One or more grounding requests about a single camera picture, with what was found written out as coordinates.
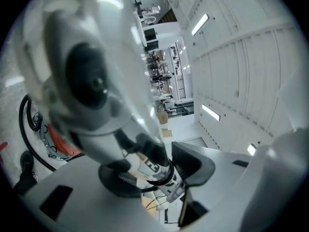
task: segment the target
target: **floor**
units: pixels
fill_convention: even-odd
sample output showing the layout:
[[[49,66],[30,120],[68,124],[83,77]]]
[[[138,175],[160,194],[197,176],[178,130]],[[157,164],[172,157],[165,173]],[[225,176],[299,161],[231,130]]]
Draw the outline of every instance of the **floor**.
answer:
[[[4,142],[8,143],[8,146],[1,150],[0,156],[2,158],[1,166],[12,186],[18,182],[21,174],[19,158],[27,150],[18,124],[19,105],[27,91],[24,82],[19,77],[21,77],[21,74],[15,59],[13,44],[9,38],[0,53],[0,145]],[[28,127],[27,119],[24,119],[26,134],[37,153],[55,168],[65,164],[63,161],[54,160],[47,156],[45,146]],[[51,171],[35,159],[34,173],[40,181],[50,175]]]

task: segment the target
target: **orange component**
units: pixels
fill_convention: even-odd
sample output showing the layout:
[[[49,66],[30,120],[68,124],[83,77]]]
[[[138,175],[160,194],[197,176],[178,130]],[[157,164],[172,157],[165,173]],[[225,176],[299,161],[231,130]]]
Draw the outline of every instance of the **orange component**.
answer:
[[[78,154],[80,154],[80,150],[78,150],[76,147],[74,147],[73,145],[66,143],[63,141],[62,137],[58,134],[57,131],[55,131],[50,124],[47,125],[48,131],[49,131],[49,135],[53,140],[53,143],[56,147],[56,149],[66,155],[70,155],[70,156],[76,156]]]

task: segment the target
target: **metal rack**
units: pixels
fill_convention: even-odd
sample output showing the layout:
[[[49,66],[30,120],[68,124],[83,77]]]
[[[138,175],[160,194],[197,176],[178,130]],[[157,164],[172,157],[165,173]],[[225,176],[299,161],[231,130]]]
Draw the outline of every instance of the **metal rack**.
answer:
[[[183,68],[180,63],[180,57],[178,52],[177,44],[174,43],[170,46],[171,56],[173,60],[173,64],[175,67],[175,77],[178,83],[178,91],[179,91],[179,98],[185,98],[185,89],[184,89],[184,82],[183,82]]]

